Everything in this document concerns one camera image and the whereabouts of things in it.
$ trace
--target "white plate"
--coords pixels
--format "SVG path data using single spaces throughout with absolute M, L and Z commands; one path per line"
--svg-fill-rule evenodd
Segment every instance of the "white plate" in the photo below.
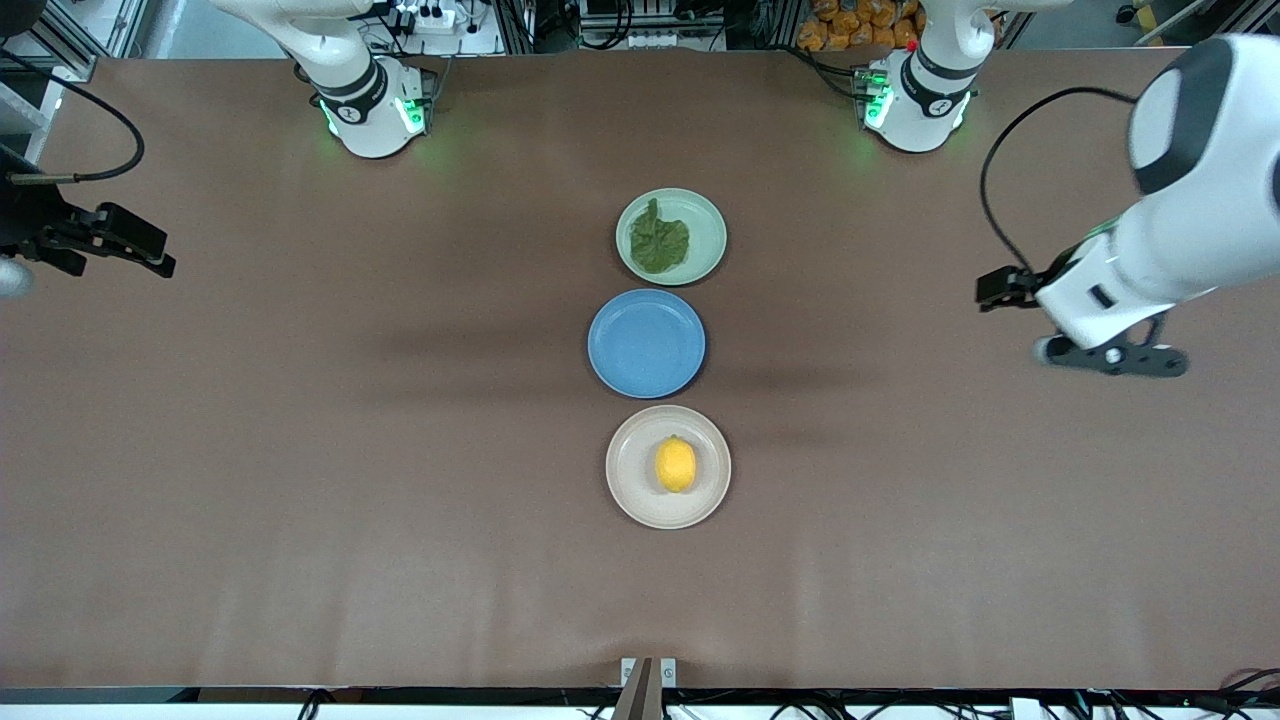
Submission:
M 653 469 L 662 441 L 684 438 L 694 447 L 698 475 L 685 492 L 667 492 Z M 707 519 L 728 492 L 728 443 L 714 423 L 678 405 L 645 407 L 627 418 L 609 441 L 604 475 L 618 507 L 637 523 L 678 530 Z
M 631 225 L 649 206 L 649 199 L 658 201 L 658 217 L 663 220 L 681 220 L 689 225 L 689 255 L 685 261 L 662 273 L 646 273 L 631 259 Z M 707 277 L 721 258 L 728 242 L 728 228 L 724 217 L 716 205 L 691 190 L 664 187 L 650 190 L 636 197 L 622 211 L 618 227 L 613 232 L 618 255 L 627 268 L 640 279 L 664 286 L 689 284 Z

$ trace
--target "yellow lemon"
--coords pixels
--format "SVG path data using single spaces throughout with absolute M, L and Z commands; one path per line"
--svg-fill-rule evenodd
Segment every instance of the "yellow lemon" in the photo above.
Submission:
M 685 492 L 694 484 L 698 474 L 698 457 L 694 456 L 694 446 L 676 436 L 662 441 L 658 452 L 653 457 L 653 469 L 658 473 L 658 482 L 668 492 Z

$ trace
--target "brown table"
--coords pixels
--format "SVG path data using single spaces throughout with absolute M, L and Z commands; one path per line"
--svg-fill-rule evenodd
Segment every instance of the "brown table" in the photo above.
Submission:
M 1280 660 L 1274 283 L 1179 307 L 1179 380 L 1050 370 L 1042 314 L 979 315 L 1007 261 L 996 132 L 1162 51 L 1000 54 L 966 126 L 906 156 L 780 55 L 463 60 L 431 137 L 326 136 L 279 61 L 105 61 L 147 140 L 67 191 L 170 233 L 172 281 L 95 260 L 3 311 L 8 684 L 1216 687 Z M 1073 99 L 993 170 L 1038 263 L 1134 200 L 1126 109 Z M 77 99 L 50 172 L 127 136 Z M 714 200 L 678 290 L 709 355 L 675 397 L 733 448 L 723 506 L 627 519 L 588 368 L 637 287 L 637 193 Z

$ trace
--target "green plate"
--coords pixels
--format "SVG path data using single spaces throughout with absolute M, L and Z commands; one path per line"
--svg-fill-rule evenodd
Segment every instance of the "green plate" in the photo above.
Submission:
M 649 199 L 658 200 L 658 217 L 663 220 L 682 220 L 689 225 L 689 255 L 685 261 L 662 273 L 646 273 L 631 260 L 631 225 L 644 214 Z M 654 284 L 677 286 L 701 279 L 712 272 L 724 256 L 728 242 L 728 228 L 724 217 L 716 205 L 691 190 L 664 187 L 649 191 L 636 197 L 618 218 L 614 233 L 618 255 L 640 279 Z

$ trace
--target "white robot link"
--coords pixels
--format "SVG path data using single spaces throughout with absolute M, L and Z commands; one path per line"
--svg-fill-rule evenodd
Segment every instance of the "white robot link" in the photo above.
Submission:
M 1165 68 L 1129 117 L 1143 197 L 1043 273 L 978 281 L 982 310 L 1039 306 L 1061 334 L 1041 361 L 1106 374 L 1180 375 L 1157 345 L 1164 313 L 1220 287 L 1280 273 L 1280 40 L 1226 35 Z M 1149 322 L 1144 341 L 1130 328 Z
M 361 158 L 385 158 L 430 123 L 434 73 L 374 58 L 348 20 L 372 0 L 212 0 L 280 44 L 320 95 L 329 131 Z
M 1052 10 L 1071 0 L 920 0 L 925 13 L 919 46 L 893 50 L 863 76 L 870 99 L 863 124 L 908 152 L 946 142 L 964 122 L 970 88 L 996 44 L 986 10 Z

